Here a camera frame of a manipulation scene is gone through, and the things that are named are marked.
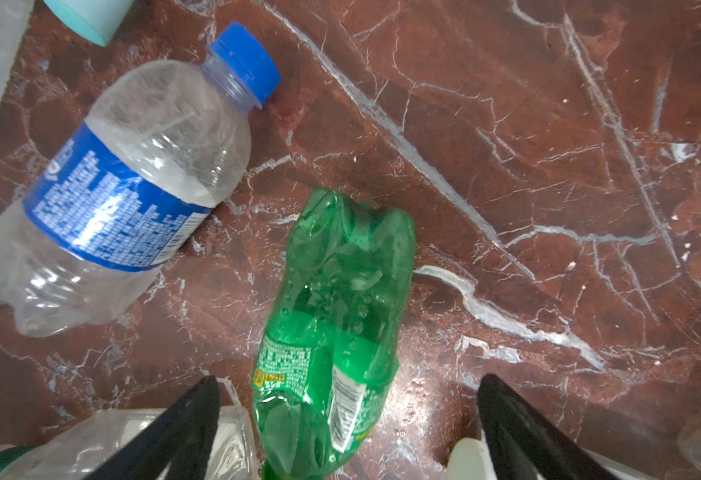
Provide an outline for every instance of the marble surface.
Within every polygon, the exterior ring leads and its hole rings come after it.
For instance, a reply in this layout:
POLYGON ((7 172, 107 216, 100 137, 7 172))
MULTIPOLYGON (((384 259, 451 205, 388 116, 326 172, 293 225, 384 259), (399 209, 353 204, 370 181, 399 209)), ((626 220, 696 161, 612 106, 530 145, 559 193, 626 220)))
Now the marble surface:
POLYGON ((230 200, 105 326, 18 335, 0 443, 166 406, 202 372, 248 406, 290 225, 317 185, 415 218, 401 370, 335 478, 445 478, 496 372, 579 445, 658 478, 701 408, 701 0, 144 0, 108 48, 40 2, 0 108, 0 212, 96 97, 246 24, 284 77, 230 200))

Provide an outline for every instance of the green plastic bottle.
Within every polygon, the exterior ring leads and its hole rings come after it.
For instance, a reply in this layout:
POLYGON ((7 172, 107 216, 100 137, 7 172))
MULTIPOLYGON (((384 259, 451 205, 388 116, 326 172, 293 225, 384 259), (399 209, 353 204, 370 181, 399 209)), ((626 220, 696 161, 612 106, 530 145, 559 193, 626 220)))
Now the green plastic bottle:
POLYGON ((399 366, 414 254, 402 210, 311 195, 252 375, 264 479, 323 478, 369 435, 399 366))

